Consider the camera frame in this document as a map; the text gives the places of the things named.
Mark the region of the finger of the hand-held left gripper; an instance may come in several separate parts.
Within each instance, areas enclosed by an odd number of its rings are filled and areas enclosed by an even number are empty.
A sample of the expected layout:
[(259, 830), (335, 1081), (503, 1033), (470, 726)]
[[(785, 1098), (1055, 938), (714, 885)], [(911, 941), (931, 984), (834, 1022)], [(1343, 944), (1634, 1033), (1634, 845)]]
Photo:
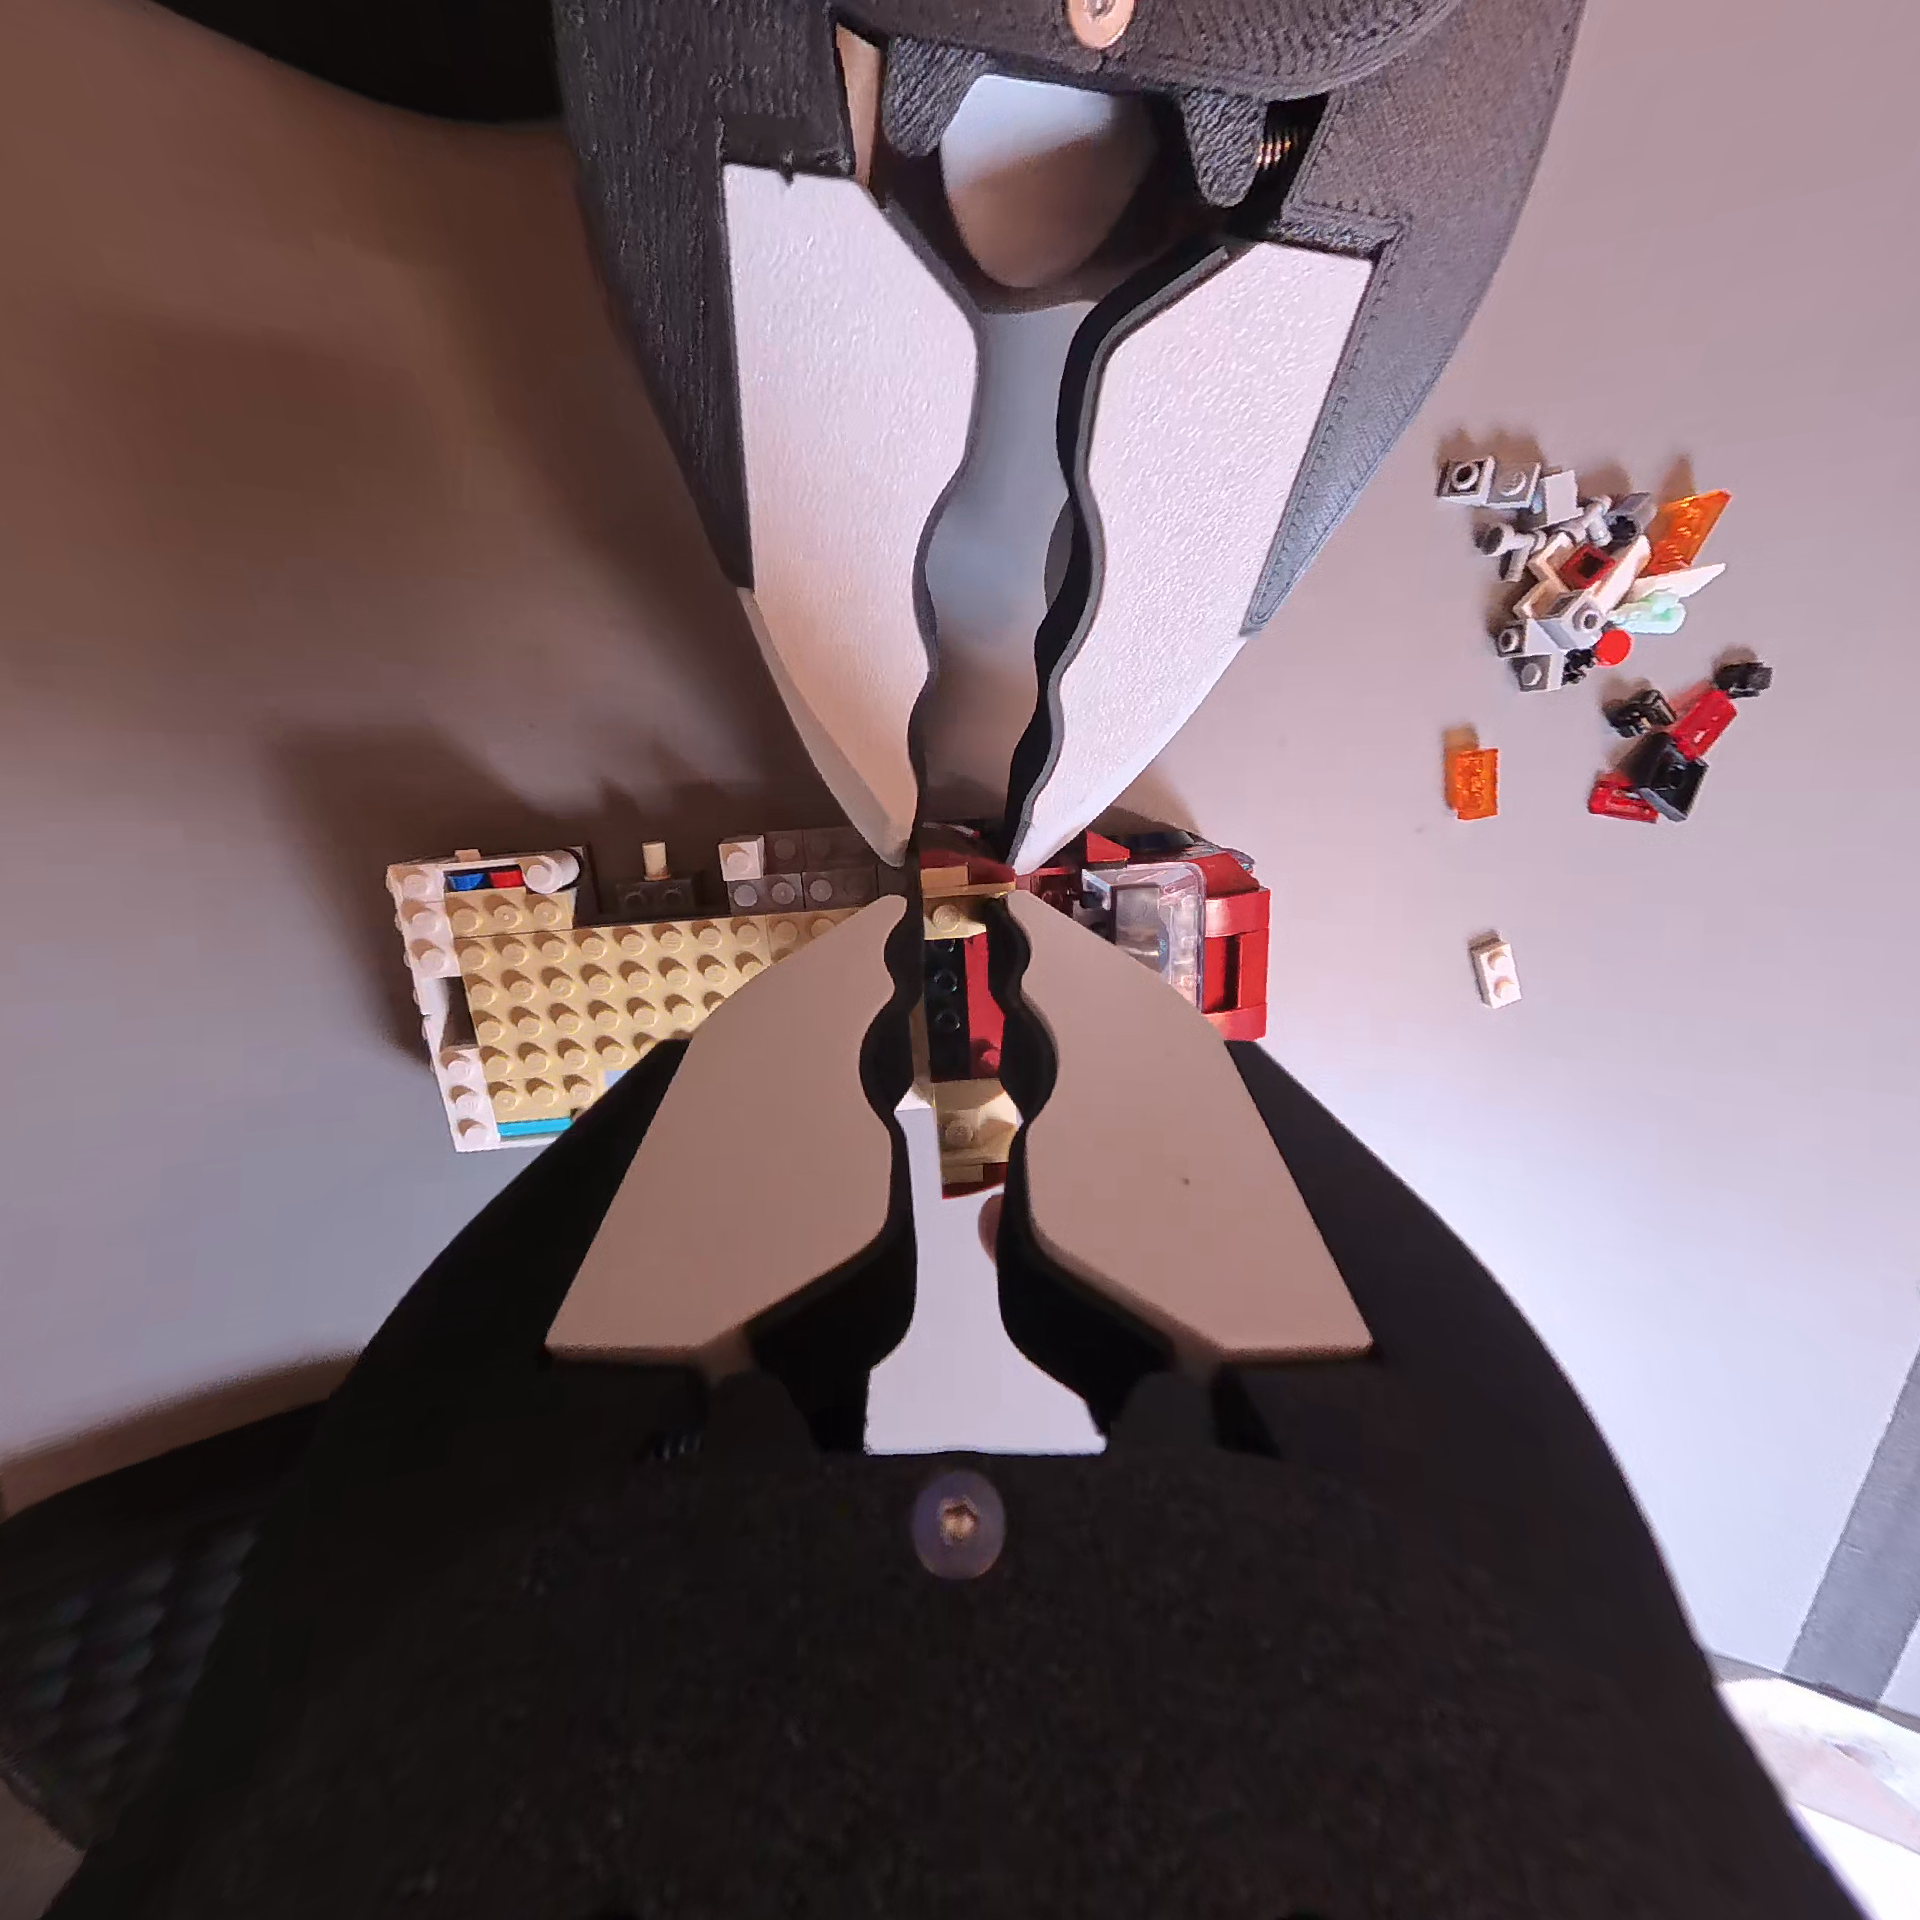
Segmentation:
[(923, 546), (973, 434), (975, 328), (945, 269), (850, 177), (730, 161), (723, 205), (739, 601), (822, 780), (896, 866), (920, 807)]
[(1087, 826), (1235, 657), (1371, 277), (1362, 255), (1227, 247), (1094, 351), (1064, 452), (1090, 582), (1055, 601), (1040, 767), (1009, 786), (1018, 873)]

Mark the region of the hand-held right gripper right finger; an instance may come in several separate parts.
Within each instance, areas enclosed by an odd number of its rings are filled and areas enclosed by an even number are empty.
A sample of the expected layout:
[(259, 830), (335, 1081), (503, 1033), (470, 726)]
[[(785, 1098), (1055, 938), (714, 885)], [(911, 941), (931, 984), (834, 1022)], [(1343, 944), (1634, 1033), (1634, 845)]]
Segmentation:
[(1136, 959), (1031, 894), (991, 924), (1018, 1134), (998, 1314), (1046, 1374), (1210, 1374), (1362, 1356), (1371, 1334), (1230, 1047)]

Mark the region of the toy brick truck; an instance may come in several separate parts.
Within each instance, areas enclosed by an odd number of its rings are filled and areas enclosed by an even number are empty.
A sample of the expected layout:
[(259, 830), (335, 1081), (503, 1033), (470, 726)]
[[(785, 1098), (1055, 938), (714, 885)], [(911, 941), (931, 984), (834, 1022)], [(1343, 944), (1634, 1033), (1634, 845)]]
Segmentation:
[[(720, 841), (714, 870), (597, 885), (586, 847), (397, 862), (385, 889), (455, 1149), (533, 1144), (569, 1128), (665, 1039), (904, 878), (851, 826)], [(1002, 1181), (1016, 1106), (1000, 1087), (1002, 1015), (979, 902), (1024, 890), (1157, 970), (1224, 1039), (1266, 1029), (1270, 890), (1254, 862), (1186, 830), (1085, 830), (1031, 873), (970, 822), (919, 850), (923, 1037), (943, 1196)]]

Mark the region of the pile of small loose bricks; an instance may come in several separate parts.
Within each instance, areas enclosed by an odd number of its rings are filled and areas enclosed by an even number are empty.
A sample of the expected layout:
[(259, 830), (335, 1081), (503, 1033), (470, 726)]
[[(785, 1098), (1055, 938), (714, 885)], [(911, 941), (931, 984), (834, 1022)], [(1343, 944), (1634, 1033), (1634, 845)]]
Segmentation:
[(1639, 641), (1675, 636), (1690, 601), (1722, 573), (1699, 553), (1730, 490), (1590, 494), (1571, 468), (1477, 449), (1439, 464), (1434, 495), (1474, 513), (1477, 549), (1495, 562), (1504, 601), (1493, 650), (1513, 685), (1536, 694), (1599, 680), (1599, 718), (1623, 748), (1595, 774), (1587, 813), (1634, 824), (1687, 821), (1709, 754), (1741, 705), (1771, 689), (1774, 670), (1730, 654), (1677, 694), (1618, 673)]

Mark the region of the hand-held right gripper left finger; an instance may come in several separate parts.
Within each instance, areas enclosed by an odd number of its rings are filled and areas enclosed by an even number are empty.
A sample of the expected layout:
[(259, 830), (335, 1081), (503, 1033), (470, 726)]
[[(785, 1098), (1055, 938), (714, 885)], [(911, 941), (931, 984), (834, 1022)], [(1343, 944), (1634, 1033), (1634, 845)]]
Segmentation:
[(545, 1333), (576, 1359), (746, 1369), (749, 1328), (911, 1221), (897, 1094), (859, 1049), (904, 900), (859, 908), (690, 1039)]

